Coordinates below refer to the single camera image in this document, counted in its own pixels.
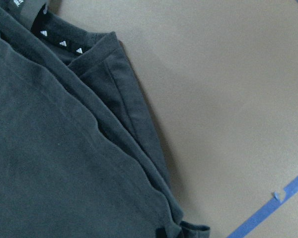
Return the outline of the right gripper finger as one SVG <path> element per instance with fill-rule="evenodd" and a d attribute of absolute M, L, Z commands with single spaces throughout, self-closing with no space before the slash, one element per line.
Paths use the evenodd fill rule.
<path fill-rule="evenodd" d="M 158 228 L 155 230 L 155 237 L 156 238 L 167 238 L 165 228 Z"/>

